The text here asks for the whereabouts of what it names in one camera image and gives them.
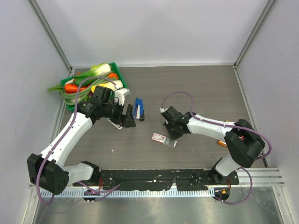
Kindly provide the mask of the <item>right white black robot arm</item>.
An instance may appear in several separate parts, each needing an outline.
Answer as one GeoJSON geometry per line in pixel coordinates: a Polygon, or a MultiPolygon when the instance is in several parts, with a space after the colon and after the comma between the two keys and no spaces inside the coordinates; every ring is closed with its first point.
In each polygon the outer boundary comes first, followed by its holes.
{"type": "Polygon", "coordinates": [[[160,112],[171,139],[176,140],[184,134],[200,134],[226,143],[229,154],[211,169],[211,179],[216,184],[224,183],[240,167],[250,168],[265,148],[264,140],[244,119],[221,123],[193,112],[182,114],[172,106],[161,108],[160,112]]]}

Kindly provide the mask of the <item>dark blue stapler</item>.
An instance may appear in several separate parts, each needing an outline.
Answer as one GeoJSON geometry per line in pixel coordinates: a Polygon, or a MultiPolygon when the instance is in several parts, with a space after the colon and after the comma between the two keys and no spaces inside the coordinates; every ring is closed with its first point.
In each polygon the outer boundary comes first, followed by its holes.
{"type": "Polygon", "coordinates": [[[145,114],[144,114],[144,108],[143,108],[143,101],[141,98],[136,98],[135,100],[135,106],[133,111],[133,118],[144,121],[145,120],[145,114]]]}

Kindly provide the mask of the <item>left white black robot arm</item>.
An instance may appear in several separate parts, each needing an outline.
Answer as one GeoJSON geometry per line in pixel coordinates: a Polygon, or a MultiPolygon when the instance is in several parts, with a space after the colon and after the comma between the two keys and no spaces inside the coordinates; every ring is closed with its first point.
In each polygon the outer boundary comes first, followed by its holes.
{"type": "Polygon", "coordinates": [[[135,127],[131,104],[124,111],[124,102],[130,94],[128,88],[121,88],[110,98],[112,90],[97,86],[90,101],[81,101],[75,111],[53,142],[39,155],[31,154],[27,159],[30,182],[54,195],[59,195],[67,186],[83,181],[95,186],[100,179],[100,168],[83,161],[78,165],[66,167],[64,164],[70,152],[83,134],[94,123],[107,118],[118,128],[135,127]]]}

